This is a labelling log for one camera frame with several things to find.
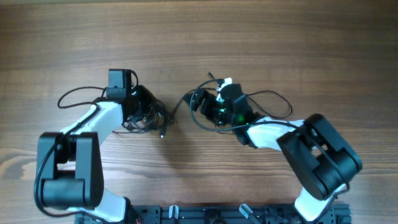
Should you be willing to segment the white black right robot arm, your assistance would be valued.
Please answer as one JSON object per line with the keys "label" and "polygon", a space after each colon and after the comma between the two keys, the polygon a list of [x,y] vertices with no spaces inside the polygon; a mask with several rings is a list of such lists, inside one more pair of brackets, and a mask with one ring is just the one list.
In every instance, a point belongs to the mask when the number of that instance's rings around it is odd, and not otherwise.
{"label": "white black right robot arm", "polygon": [[293,207],[305,222],[319,221],[334,200],[350,190],[363,163],[322,114],[282,121],[255,113],[239,84],[222,84],[216,91],[214,95],[197,88],[182,100],[191,113],[200,111],[216,127],[232,131],[242,145],[283,153],[302,184]]}

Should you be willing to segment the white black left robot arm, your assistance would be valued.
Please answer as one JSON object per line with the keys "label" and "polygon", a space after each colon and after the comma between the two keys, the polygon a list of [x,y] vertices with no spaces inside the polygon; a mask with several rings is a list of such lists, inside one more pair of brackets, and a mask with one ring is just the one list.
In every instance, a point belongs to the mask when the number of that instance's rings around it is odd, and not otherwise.
{"label": "white black left robot arm", "polygon": [[104,187],[100,145],[133,116],[144,117],[153,102],[135,71],[110,69],[108,87],[73,125],[40,135],[34,201],[49,217],[76,216],[96,223],[141,223],[126,197]]}

